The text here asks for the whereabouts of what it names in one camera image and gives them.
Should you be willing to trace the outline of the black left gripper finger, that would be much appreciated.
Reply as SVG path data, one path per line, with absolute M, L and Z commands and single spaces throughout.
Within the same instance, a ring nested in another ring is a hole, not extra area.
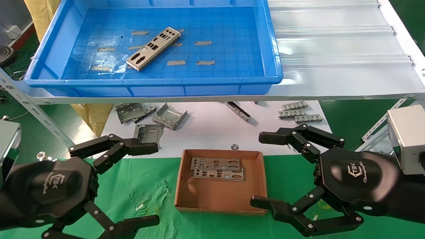
M 158 144 L 156 142 L 141 143 L 137 138 L 121 138 L 115 134 L 92 139 L 69 148 L 70 156 L 77 156 L 81 159 L 103 153 L 93 162 L 93 168 L 97 174 L 105 173 L 126 155 L 140 156 L 157 152 Z

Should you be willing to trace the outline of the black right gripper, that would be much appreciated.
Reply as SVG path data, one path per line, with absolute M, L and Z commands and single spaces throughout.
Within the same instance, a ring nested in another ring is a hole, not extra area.
M 345 139 L 307 124 L 261 132 L 259 142 L 291 145 L 311 164 L 319 163 L 319 186 L 293 205 L 269 197 L 250 199 L 252 207 L 268 210 L 272 219 L 291 224 L 304 237 L 357 229 L 363 218 L 355 211 L 370 216 L 400 216 L 400 166 L 395 156 L 347 151 L 343 149 Z M 330 150 L 321 154 L 313 143 Z M 321 198 L 344 215 L 320 220 L 307 218 L 304 212 Z

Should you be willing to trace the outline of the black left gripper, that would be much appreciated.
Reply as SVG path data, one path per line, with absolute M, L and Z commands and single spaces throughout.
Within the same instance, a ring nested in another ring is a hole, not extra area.
M 141 228 L 160 223 L 158 215 L 113 223 L 93 202 L 98 187 L 97 173 L 78 157 L 16 165 L 7 178 L 7 228 L 53 223 L 42 239 L 80 239 L 63 230 L 89 213 L 104 228 L 99 239 L 133 239 Z

